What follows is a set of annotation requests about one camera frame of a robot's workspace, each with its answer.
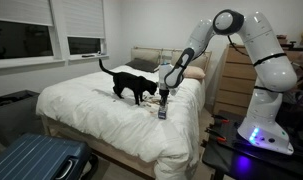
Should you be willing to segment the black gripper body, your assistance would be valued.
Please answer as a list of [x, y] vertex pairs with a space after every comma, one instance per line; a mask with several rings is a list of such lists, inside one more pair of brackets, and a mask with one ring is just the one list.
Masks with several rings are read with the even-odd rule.
[[160, 89], [159, 90], [159, 94], [161, 96], [160, 105], [161, 106], [165, 106], [166, 103], [167, 103], [167, 98], [168, 98], [168, 95], [169, 95], [169, 91], [168, 90]]

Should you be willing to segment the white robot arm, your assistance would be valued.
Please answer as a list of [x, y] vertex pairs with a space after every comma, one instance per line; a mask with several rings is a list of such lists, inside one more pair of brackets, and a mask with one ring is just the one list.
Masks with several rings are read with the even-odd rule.
[[283, 93], [295, 86], [297, 76], [269, 21], [260, 12], [242, 15], [225, 9], [212, 20], [199, 21], [177, 62], [159, 67], [158, 117], [166, 117], [168, 96], [177, 93], [184, 71], [191, 61], [206, 51], [210, 39], [215, 35], [234, 33], [240, 36], [257, 73], [253, 95], [238, 134], [255, 147], [291, 155], [294, 148], [287, 132], [276, 122], [276, 116]]

